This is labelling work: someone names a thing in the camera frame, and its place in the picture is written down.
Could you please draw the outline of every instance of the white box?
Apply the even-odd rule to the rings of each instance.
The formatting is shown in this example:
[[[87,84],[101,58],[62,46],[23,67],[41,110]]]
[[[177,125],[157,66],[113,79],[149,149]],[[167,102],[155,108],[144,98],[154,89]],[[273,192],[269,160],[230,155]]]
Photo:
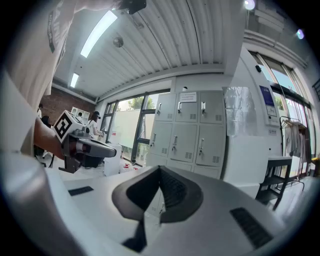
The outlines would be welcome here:
[[[104,175],[111,176],[119,173],[122,146],[112,143],[108,143],[107,146],[116,150],[114,157],[106,157],[104,159]]]

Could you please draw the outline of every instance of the black shelf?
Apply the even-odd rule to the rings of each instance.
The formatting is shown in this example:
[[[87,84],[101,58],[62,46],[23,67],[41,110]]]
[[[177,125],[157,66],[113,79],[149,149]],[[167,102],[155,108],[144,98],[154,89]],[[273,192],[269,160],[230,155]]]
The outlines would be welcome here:
[[[261,185],[268,186],[268,185],[275,185],[275,184],[280,184],[284,182],[285,182],[285,178],[272,176],[272,177],[266,177]]]
[[[266,189],[266,190],[262,190],[258,193],[258,195],[256,196],[256,199],[261,202],[269,202],[273,199],[277,199],[279,198],[281,195],[275,191],[273,191],[272,189]]]

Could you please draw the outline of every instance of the cable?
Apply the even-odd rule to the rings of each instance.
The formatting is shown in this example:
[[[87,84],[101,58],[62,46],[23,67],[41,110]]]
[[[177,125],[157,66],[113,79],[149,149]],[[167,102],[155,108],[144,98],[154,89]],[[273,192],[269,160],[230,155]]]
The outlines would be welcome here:
[[[53,154],[49,168],[52,168],[54,166],[54,159],[55,159],[55,155]]]

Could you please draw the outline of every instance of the ceiling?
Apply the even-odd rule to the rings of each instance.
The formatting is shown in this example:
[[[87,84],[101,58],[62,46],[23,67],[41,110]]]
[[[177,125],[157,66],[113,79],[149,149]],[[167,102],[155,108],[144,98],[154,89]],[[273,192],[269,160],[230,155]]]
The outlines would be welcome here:
[[[233,74],[245,29],[242,0],[147,0],[134,15],[112,11],[117,20],[104,32],[87,58],[80,55],[102,11],[83,10],[74,15],[65,54],[54,78],[70,86],[79,74],[76,90],[106,97],[135,81],[157,75],[204,67]],[[113,45],[123,38],[123,47]]]

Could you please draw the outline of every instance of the corrugated ceiling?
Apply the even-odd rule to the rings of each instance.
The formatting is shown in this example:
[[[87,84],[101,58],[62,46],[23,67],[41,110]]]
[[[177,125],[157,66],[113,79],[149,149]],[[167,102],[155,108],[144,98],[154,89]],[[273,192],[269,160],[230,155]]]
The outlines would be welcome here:
[[[147,7],[134,15],[114,11],[118,19],[87,58],[80,55],[82,46],[106,11],[81,11],[74,16],[55,77],[69,84],[76,72],[76,88],[97,97],[163,70],[225,64],[222,1],[147,0]],[[113,45],[117,37],[123,38],[121,48]]]

